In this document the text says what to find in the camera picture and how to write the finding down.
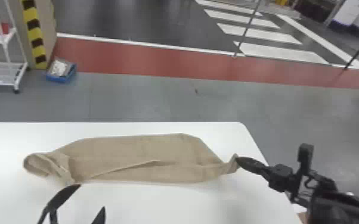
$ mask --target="gray floor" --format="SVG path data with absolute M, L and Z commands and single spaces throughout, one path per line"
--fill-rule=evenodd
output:
M 269 163 L 296 167 L 314 144 L 314 168 L 359 195 L 359 90 L 86 73 L 61 85 L 38 71 L 21 87 L 0 88 L 0 122 L 239 121 Z

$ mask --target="floor marking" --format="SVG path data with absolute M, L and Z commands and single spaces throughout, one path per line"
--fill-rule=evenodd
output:
M 240 22 L 240 23 L 248 23 L 250 18 L 247 16 L 242 16 L 242 15 L 235 15 L 235 14 L 230 14 L 230 13 L 222 13 L 219 11 L 214 11 L 214 10 L 205 10 L 205 12 L 213 18 L 221 18 L 223 20 L 230 20 L 230 21 L 236 21 L 236 22 Z M 254 18 L 252 20 L 252 24 L 253 25 L 257 25 L 257 26 L 267 26 L 267 27 L 272 27 L 272 28 L 276 28 L 279 29 L 280 27 L 278 27 L 275 23 L 273 23 L 272 21 L 269 20 L 263 20 L 261 18 Z
M 222 8 L 224 10 L 231 10 L 231 11 L 235 11 L 235 12 L 239 12 L 239 13 L 253 14 L 253 10 L 250 8 L 238 7 L 238 6 L 234 6 L 234 5 L 228 5 L 228 4 L 224 4 L 224 3 L 212 2 L 212 1 L 206 1 L 206 0 L 196 0 L 196 2 L 199 3 L 199 5 L 205 5 L 205 6 L 215 7 L 215 8 Z
M 334 53 L 335 55 L 337 55 L 338 57 L 343 59 L 345 62 L 348 62 L 349 60 L 352 59 L 352 57 L 349 54 L 347 54 L 343 50 L 339 49 L 337 46 L 335 46 L 334 44 L 332 44 L 329 41 L 325 40 L 321 36 L 319 36 L 319 35 L 315 34 L 314 32 L 310 31 L 309 29 L 307 29 L 303 25 L 299 24 L 297 21 L 291 19 L 290 17 L 288 17 L 286 15 L 277 15 L 277 16 L 280 19 L 284 20 L 285 22 L 289 23 L 294 28 L 300 30 L 302 33 L 304 33 L 305 35 L 307 35 L 311 39 L 318 42 L 320 45 L 322 45 L 323 47 L 325 47 L 326 49 L 328 49 L 329 51 L 331 51 L 332 53 Z M 352 65 L 355 68 L 359 69 L 359 61 L 358 60 L 354 60 L 352 62 Z
M 240 49 L 245 55 L 250 55 L 255 57 L 329 64 L 326 60 L 321 58 L 315 52 L 311 52 L 311 51 L 278 48 L 276 46 L 264 46 L 264 45 L 258 45 L 252 43 L 243 43 Z
M 80 39 L 80 40 L 86 40 L 86 41 L 122 43 L 122 44 L 137 45 L 137 46 L 150 46 L 150 47 L 154 47 L 154 48 L 176 49 L 176 50 L 182 50 L 182 51 L 193 51 L 193 52 L 201 52 L 201 53 L 209 53 L 209 54 L 223 54 L 223 55 L 233 55 L 234 54 L 233 52 L 229 52 L 229 51 L 217 51 L 217 50 L 210 50 L 210 49 L 187 48 L 184 46 L 172 46 L 172 45 L 165 45 L 165 44 L 159 44 L 159 43 L 147 43 L 147 42 L 139 42 L 139 41 L 125 41 L 125 40 L 120 40 L 120 39 L 98 38 L 95 36 L 75 35 L 75 34 L 69 34 L 69 33 L 57 33 L 57 37 Z
M 221 24 L 221 23 L 218 23 L 217 25 L 226 34 L 242 36 L 242 34 L 245 32 L 244 27 L 232 26 L 232 25 Z M 269 40 L 269 41 L 279 41 L 279 42 L 294 43 L 294 44 L 302 45 L 302 43 L 300 41 L 298 41 L 297 39 L 295 39 L 293 36 L 291 36 L 289 34 L 285 34 L 285 33 L 277 33 L 277 32 L 270 32 L 270 31 L 249 28 L 247 30 L 246 36 L 249 38 L 259 38 L 259 39 L 265 39 L 265 40 Z

